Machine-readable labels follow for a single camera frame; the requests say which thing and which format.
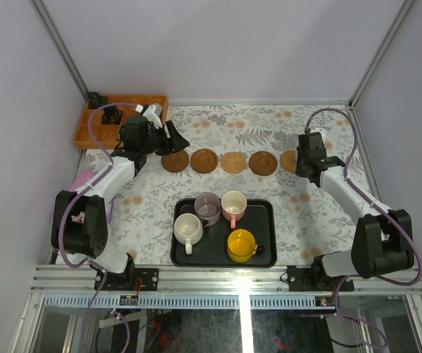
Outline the woven rattan coaster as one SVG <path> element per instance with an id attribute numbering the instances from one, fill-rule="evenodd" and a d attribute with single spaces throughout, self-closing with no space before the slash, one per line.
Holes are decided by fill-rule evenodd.
<path id="1" fill-rule="evenodd" d="M 294 174 L 296 172 L 298 153 L 295 149 L 285 151 L 280 157 L 280 164 L 286 171 Z"/>
<path id="2" fill-rule="evenodd" d="M 229 174 L 238 174 L 246 168 L 246 158 L 240 152 L 227 152 L 221 158 L 221 167 Z"/>

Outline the small brown wooden coaster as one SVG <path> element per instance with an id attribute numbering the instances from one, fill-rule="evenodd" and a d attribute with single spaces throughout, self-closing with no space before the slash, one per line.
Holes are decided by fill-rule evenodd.
<path id="1" fill-rule="evenodd" d="M 208 174 L 217 168 L 218 156 L 210 149 L 199 149 L 192 154 L 190 165 L 195 172 Z"/>

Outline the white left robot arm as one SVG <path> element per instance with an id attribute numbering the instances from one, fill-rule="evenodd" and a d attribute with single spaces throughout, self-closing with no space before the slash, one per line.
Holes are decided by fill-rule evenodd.
<path id="1" fill-rule="evenodd" d="M 83 186 L 60 191 L 55 199 L 51 244 L 71 268 L 86 262 L 111 273 L 111 281 L 129 290 L 137 273 L 129 255 L 108 240 L 107 205 L 135 178 L 150 154 L 165 156 L 186 149 L 190 142 L 172 121 L 155 124 L 144 115 L 128 119 L 119 131 L 120 145 L 107 153 L 108 163 Z"/>

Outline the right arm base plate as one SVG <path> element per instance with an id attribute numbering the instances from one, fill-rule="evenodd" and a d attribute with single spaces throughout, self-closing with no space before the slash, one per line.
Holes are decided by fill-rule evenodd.
<path id="1" fill-rule="evenodd" d="M 289 265 L 287 281 L 291 292 L 334 292 L 343 276 L 329 277 L 323 269 Z"/>

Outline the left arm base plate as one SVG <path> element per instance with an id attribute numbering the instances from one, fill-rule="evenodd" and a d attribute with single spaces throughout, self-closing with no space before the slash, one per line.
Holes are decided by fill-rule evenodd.
<path id="1" fill-rule="evenodd" d="M 132 274 L 114 274 L 106 272 L 106 282 L 101 285 L 104 273 L 97 271 L 94 288 L 96 290 L 123 291 L 123 292 L 148 292 L 156 291 L 159 282 L 160 270 L 158 268 L 136 268 Z"/>

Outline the large brown wooden coaster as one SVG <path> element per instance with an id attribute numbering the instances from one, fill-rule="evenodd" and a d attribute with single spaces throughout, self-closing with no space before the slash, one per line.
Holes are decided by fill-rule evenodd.
<path id="1" fill-rule="evenodd" d="M 177 173 L 186 169 L 189 163 L 189 155 L 185 150 L 171 153 L 161 158 L 162 167 L 171 173 Z"/>

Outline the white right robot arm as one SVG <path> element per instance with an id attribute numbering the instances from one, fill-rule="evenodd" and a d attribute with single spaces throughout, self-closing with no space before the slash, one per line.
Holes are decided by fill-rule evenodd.
<path id="1" fill-rule="evenodd" d="M 298 136 L 296 175 L 328 193 L 356 226 L 349 250 L 314 258 L 310 278 L 317 289 L 331 288 L 342 276 L 380 278 L 413 267 L 409 213 L 392 210 L 358 188 L 348 177 L 347 165 L 327 155 L 320 132 Z"/>

